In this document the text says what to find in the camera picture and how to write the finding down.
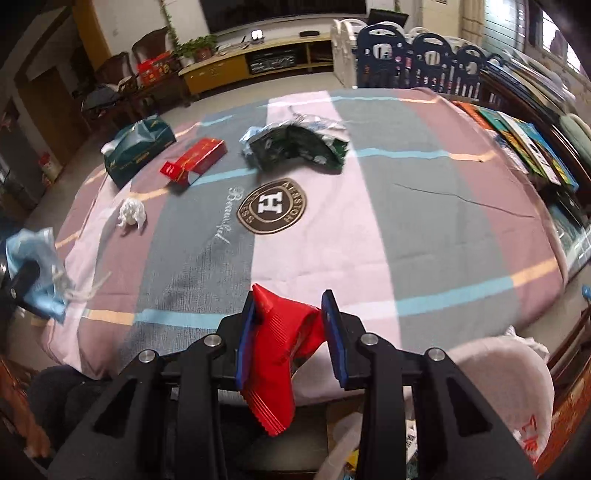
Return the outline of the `colourful children's book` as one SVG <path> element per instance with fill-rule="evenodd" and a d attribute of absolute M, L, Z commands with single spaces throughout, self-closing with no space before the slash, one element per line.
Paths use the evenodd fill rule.
<path fill-rule="evenodd" d="M 533 124 L 468 102 L 455 101 L 455 104 L 485 129 L 501 147 L 512 151 L 510 157 L 519 170 L 531 177 L 539 177 L 543 181 L 565 187 L 570 192 L 579 189 L 579 184 L 568 167 Z"/>

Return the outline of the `red paper cup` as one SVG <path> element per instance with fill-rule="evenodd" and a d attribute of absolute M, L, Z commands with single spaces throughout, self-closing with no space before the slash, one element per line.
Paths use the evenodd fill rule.
<path fill-rule="evenodd" d="M 290 426 L 296 412 L 291 367 L 307 361 L 325 342 L 322 311 L 252 286 L 259 323 L 252 335 L 249 375 L 240 394 L 271 437 Z"/>

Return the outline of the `yellow wooden TV cabinet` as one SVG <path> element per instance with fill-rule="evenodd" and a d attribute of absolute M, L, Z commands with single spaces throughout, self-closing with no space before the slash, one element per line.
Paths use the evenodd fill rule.
<path fill-rule="evenodd" d="M 178 76 L 192 97 L 267 77 L 334 70 L 329 34 L 235 45 L 183 68 Z"/>

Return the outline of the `green tissue box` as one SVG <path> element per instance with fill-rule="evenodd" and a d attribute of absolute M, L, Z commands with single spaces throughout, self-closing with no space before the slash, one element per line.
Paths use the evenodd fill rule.
<path fill-rule="evenodd" d="M 104 167 L 122 189 L 152 159 L 176 142 L 170 126 L 158 115 L 145 117 L 121 129 L 103 145 Z"/>

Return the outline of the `blue face mask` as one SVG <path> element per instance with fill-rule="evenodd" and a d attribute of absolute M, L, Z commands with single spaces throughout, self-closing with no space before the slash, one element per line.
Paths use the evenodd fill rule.
<path fill-rule="evenodd" d="M 59 323 L 65 320 L 69 304 L 92 299 L 111 275 L 108 272 L 96 285 L 81 289 L 82 283 L 76 283 L 69 276 L 64 262 L 58 258 L 52 228 L 37 232 L 21 229 L 6 240 L 5 255 L 11 276 L 16 275 L 26 262 L 37 264 L 39 273 L 24 295 L 25 303 L 38 311 L 40 316 Z"/>

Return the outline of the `striped plaid tablecloth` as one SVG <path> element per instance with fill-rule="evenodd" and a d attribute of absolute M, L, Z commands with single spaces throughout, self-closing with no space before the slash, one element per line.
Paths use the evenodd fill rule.
<path fill-rule="evenodd" d="M 242 156 L 252 126 L 288 108 L 342 121 L 342 172 L 307 164 L 263 173 Z M 43 329 L 58 363 L 99 378 L 143 349 L 186 348 L 242 309 L 252 285 L 339 308 L 395 346 L 452 349 L 536 320 L 562 294 L 566 259 L 549 213 L 489 134 L 427 89 L 287 95 L 180 127 L 118 189 L 103 168 L 77 192 L 57 253 L 96 295 Z M 198 140 L 228 152 L 188 187 L 159 173 Z M 142 230 L 119 228 L 127 198 Z"/>

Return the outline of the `white tissue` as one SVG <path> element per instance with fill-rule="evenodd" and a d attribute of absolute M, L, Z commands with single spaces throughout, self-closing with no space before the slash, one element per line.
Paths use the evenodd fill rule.
<path fill-rule="evenodd" d="M 119 228 L 135 226 L 142 230 L 146 224 L 146 212 L 143 203 L 135 198 L 127 198 L 123 201 L 118 212 Z"/>

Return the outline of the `green snack bag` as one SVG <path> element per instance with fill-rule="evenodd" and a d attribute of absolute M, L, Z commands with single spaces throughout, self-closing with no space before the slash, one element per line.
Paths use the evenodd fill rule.
<path fill-rule="evenodd" d="M 260 172 L 270 173 L 307 164 L 337 175 L 349 152 L 349 133 L 342 121 L 288 108 L 287 120 L 252 126 L 239 139 L 245 161 Z"/>

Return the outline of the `white trash bin with bag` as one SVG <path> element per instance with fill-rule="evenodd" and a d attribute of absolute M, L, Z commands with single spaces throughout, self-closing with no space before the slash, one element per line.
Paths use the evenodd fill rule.
<path fill-rule="evenodd" d="M 552 430 L 555 390 L 547 367 L 548 349 L 510 327 L 504 335 L 468 342 L 451 359 L 480 390 L 511 431 L 528 459 L 536 463 Z M 358 464 L 363 414 L 329 423 L 329 455 L 317 479 L 352 479 Z"/>

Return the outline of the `red cigarette box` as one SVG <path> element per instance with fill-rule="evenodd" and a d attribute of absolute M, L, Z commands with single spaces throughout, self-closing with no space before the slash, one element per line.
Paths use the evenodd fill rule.
<path fill-rule="evenodd" d="M 188 187 L 227 152 L 228 148 L 223 140 L 202 138 L 174 162 L 166 161 L 159 173 L 181 187 Z"/>

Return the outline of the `potted green plant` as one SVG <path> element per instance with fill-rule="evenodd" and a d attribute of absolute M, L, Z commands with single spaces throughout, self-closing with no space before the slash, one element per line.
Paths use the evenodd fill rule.
<path fill-rule="evenodd" d="M 200 36 L 197 39 L 190 39 L 180 44 L 176 51 L 177 54 L 193 60 L 195 63 L 207 60 L 214 56 L 217 50 L 217 35 L 208 34 Z"/>

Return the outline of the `green round cushion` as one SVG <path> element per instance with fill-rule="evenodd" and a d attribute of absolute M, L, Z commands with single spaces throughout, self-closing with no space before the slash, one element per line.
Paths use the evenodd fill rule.
<path fill-rule="evenodd" d="M 585 163 L 591 165 L 591 129 L 590 126 L 578 115 L 569 113 L 560 117 L 560 126 L 577 150 L 579 156 Z"/>

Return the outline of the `blue baby playpen fence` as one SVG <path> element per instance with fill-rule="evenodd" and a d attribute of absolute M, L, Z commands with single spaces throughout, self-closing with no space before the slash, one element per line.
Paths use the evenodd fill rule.
<path fill-rule="evenodd" d="M 441 36 L 424 27 L 405 32 L 389 21 L 368 25 L 358 19 L 332 21 L 335 77 L 346 89 L 428 88 L 478 99 L 481 73 L 504 58 L 477 45 Z"/>

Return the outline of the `red gift box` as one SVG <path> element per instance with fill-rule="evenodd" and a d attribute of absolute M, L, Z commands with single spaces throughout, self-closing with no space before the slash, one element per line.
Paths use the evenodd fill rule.
<path fill-rule="evenodd" d="M 178 71 L 177 58 L 171 51 L 137 64 L 140 82 L 144 87 L 160 82 L 164 77 Z"/>

